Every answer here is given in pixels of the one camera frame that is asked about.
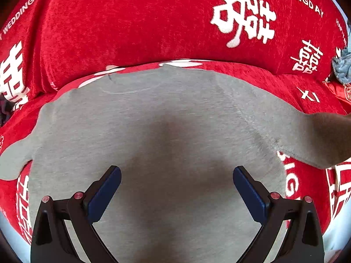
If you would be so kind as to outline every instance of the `blue cloth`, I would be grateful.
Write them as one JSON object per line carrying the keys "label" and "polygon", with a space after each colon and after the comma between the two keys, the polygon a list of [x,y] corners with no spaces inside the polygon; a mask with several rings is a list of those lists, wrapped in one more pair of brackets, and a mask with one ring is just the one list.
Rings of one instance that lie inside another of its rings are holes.
{"label": "blue cloth", "polygon": [[341,84],[351,83],[351,53],[347,48],[341,51],[341,57],[333,57],[331,64],[335,77]]}
{"label": "blue cloth", "polygon": [[2,127],[11,117],[11,110],[14,104],[5,99],[0,94],[0,127]]}

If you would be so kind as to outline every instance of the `gray towel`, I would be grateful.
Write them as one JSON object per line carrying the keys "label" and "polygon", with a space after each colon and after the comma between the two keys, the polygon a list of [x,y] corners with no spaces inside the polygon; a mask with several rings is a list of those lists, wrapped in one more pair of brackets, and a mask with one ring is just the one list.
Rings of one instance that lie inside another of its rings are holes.
{"label": "gray towel", "polygon": [[341,57],[333,57],[331,64],[335,77],[341,84],[351,83],[351,53],[347,48],[341,51]]}

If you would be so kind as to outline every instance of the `blue gripper pad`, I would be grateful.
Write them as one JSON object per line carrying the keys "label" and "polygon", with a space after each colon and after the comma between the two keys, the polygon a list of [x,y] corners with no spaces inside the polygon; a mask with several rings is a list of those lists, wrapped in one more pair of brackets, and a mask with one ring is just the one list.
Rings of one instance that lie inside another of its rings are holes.
{"label": "blue gripper pad", "polygon": [[90,224],[98,222],[101,219],[113,195],[116,193],[121,180],[122,172],[116,166],[88,204],[87,212]]}
{"label": "blue gripper pad", "polygon": [[267,221],[266,205],[239,167],[233,171],[233,182],[253,220],[262,225],[265,224]]}

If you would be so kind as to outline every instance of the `screw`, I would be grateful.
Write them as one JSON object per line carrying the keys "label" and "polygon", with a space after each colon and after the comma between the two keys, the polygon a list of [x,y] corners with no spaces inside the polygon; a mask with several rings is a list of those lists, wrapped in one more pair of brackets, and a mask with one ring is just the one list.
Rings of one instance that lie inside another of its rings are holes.
{"label": "screw", "polygon": [[305,201],[308,203],[312,203],[312,198],[310,196],[306,196]]}
{"label": "screw", "polygon": [[272,197],[273,199],[277,200],[277,199],[280,198],[280,195],[279,195],[279,193],[277,193],[277,192],[271,192],[271,197]]}
{"label": "screw", "polygon": [[83,198],[83,195],[84,195],[83,192],[77,192],[74,194],[74,198],[79,200],[79,199]]}
{"label": "screw", "polygon": [[49,200],[50,200],[50,197],[49,197],[49,196],[44,196],[44,197],[42,198],[43,203],[47,203]]}

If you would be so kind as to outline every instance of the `red blanket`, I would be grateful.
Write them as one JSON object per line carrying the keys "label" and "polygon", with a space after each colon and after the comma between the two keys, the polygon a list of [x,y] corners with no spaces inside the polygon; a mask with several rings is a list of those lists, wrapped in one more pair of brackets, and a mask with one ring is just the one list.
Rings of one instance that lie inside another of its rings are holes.
{"label": "red blanket", "polygon": [[[31,132],[45,103],[108,65],[127,73],[164,60],[226,61],[190,65],[241,78],[308,114],[345,114],[321,81],[346,33],[331,0],[20,0],[0,31],[0,93],[16,103],[0,128],[0,153]],[[325,231],[350,195],[349,166],[318,170],[278,156],[287,196],[312,196]],[[28,242],[29,170],[0,181],[1,209]]]}

